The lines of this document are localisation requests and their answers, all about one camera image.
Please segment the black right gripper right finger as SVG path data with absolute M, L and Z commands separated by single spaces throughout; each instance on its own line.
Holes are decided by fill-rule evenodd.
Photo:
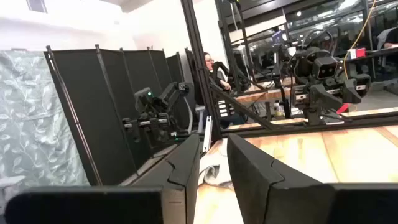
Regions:
M 236 134 L 227 156 L 244 223 L 397 223 L 397 184 L 322 183 Z

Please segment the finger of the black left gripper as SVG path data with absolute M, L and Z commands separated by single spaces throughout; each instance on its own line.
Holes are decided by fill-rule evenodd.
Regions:
M 342 99 L 327 92 L 322 84 L 312 85 L 310 87 L 309 98 L 311 106 L 322 106 L 324 108 L 333 108 L 336 110 L 343 106 Z
M 362 100 L 362 97 L 356 90 L 356 80 L 349 79 L 345 80 L 343 84 L 343 102 L 358 104 Z

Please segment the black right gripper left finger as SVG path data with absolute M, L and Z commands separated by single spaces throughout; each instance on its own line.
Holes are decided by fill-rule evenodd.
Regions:
M 32 187 L 6 204 L 6 223 L 193 223 L 200 137 L 192 134 L 149 159 L 120 185 Z

